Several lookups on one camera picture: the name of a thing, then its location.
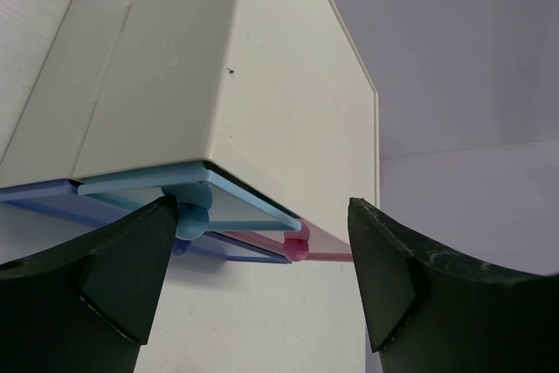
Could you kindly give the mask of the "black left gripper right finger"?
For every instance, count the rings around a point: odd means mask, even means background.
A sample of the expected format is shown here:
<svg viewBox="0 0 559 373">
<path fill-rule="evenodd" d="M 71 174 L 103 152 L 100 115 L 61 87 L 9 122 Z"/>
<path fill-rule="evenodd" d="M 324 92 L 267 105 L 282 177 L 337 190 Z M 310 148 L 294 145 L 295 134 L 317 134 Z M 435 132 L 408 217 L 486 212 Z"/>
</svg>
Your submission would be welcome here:
<svg viewBox="0 0 559 373">
<path fill-rule="evenodd" d="M 468 256 L 361 198 L 349 243 L 373 352 L 386 372 L 555 372 L 558 278 Z"/>
</svg>

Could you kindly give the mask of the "light blue drawer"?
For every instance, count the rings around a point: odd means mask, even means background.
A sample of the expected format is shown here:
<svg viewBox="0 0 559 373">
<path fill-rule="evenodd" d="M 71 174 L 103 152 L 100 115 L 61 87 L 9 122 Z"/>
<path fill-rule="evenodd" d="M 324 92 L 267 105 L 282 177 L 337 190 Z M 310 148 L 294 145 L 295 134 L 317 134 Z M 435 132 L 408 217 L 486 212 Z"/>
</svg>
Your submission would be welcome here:
<svg viewBox="0 0 559 373">
<path fill-rule="evenodd" d="M 206 211 L 207 231 L 299 231 L 302 223 L 200 162 L 135 169 L 82 180 L 78 194 L 124 211 L 170 195 Z"/>
</svg>

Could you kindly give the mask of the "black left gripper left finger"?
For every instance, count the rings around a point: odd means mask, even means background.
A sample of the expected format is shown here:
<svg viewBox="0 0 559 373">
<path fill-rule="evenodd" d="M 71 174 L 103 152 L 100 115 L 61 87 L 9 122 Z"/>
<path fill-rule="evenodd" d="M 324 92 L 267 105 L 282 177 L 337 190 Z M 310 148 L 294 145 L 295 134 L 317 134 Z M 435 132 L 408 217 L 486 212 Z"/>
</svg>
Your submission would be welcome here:
<svg viewBox="0 0 559 373">
<path fill-rule="evenodd" d="M 148 342 L 177 227 L 161 197 L 1 266 L 3 372 L 132 372 Z"/>
</svg>

